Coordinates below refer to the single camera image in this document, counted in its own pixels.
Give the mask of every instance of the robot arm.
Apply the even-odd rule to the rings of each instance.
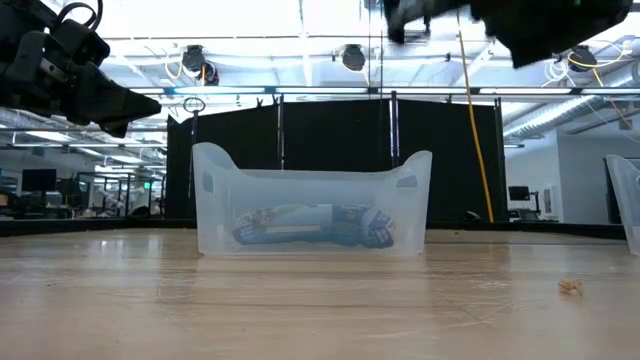
[[[389,37],[405,41],[404,26],[414,20],[471,6],[475,20],[511,50],[518,68],[570,49],[626,17],[633,0],[384,0]]]
[[[56,15],[39,0],[0,0],[0,106],[64,115],[82,126],[94,122],[115,137],[124,137],[130,122],[161,111],[157,101],[98,69],[110,53],[95,32],[103,1],[98,4],[97,13],[74,3]],[[79,7],[91,9],[87,23],[64,19]]]

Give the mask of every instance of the clear plastic container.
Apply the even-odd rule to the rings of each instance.
[[[629,160],[617,155],[607,156],[607,166],[629,250],[634,255],[640,255],[640,170]]]
[[[424,250],[431,153],[381,173],[239,170],[219,146],[193,148],[198,246],[207,255]]]

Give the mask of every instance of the table surface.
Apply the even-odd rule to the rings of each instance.
[[[626,243],[427,239],[414,259],[201,257],[192,230],[0,239],[1,358],[639,358]],[[585,296],[561,294],[561,279]]]

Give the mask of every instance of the black curtain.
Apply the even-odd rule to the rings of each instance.
[[[467,105],[399,100],[400,160],[420,150],[433,153],[430,223],[460,222],[467,211],[489,218]],[[496,221],[508,220],[500,114],[474,106]]]
[[[388,100],[284,104],[284,168],[391,169]]]
[[[195,219],[193,186],[189,196],[193,119],[178,124],[169,119],[166,218]],[[278,107],[239,110],[200,116],[197,143],[225,149],[240,169],[279,169]]]

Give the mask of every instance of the ceiling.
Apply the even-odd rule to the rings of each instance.
[[[45,0],[59,10],[66,0]],[[86,1],[94,6],[93,1]],[[87,17],[84,10],[72,14],[79,21]],[[558,66],[553,60],[514,70],[510,54],[499,42],[484,35],[482,22],[474,23],[466,12],[461,15],[461,29],[469,67],[471,86],[476,87],[554,87],[572,86],[566,76],[554,78]],[[597,55],[608,73],[624,67],[640,56],[640,13],[631,13],[620,25],[585,42]],[[424,24],[414,22],[408,29],[422,31]],[[217,67],[221,86],[296,86],[296,87],[450,87],[464,86],[462,53],[455,13],[434,19],[431,37],[405,46],[390,43],[383,34],[386,24],[379,8],[369,11],[363,0],[108,0],[98,33],[111,46],[111,56],[101,69],[120,85],[131,88],[171,88],[199,86],[179,71],[178,63],[188,45],[205,47],[206,57]],[[347,70],[340,53],[347,44],[358,44],[368,58],[361,72]],[[627,52],[621,56],[621,50]],[[593,86],[591,72],[569,73],[576,86]],[[162,132],[142,132],[143,128],[166,126],[170,113],[187,117],[180,106],[180,96],[156,96],[165,108],[159,115],[137,121],[127,141],[166,143]],[[353,95],[289,95],[286,101],[349,99]],[[256,106],[255,95],[220,95],[203,97],[207,112],[233,111]],[[429,100],[441,101],[443,98]],[[271,101],[265,97],[264,104]],[[490,98],[478,98],[491,103]],[[554,97],[511,97],[504,103],[504,117],[526,113],[547,102],[561,102]],[[24,123],[10,116],[0,116],[7,127],[31,125],[60,128],[60,119],[28,119]],[[100,133],[66,134],[74,141],[113,143]],[[19,140],[42,142],[43,138],[19,134]],[[127,152],[130,149],[100,150],[101,154]],[[163,162],[157,151],[146,160]]]

